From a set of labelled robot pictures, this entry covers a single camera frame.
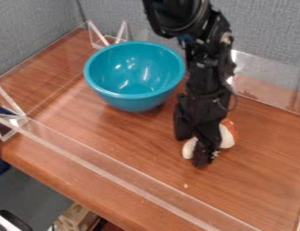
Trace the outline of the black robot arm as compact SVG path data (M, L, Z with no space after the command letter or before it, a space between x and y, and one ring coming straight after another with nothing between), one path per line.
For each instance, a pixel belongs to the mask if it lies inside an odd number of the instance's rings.
M218 125L230 111L231 26L210 0L143 0L143 11L154 33L176 39L184 50L188 78L172 113L174 135L192 142L187 154L200 168L218 157Z

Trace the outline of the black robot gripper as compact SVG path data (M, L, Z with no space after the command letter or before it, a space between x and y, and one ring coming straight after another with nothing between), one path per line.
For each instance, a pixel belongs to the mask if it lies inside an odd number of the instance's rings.
M215 159L220 143L218 124L230 110L232 90L227 78L234 75L235 68L231 45L228 35L212 48L200 42L191 42L184 48L188 78L186 92L178 95L172 124L178 141L191 138L192 134L196 138L192 157L196 168Z

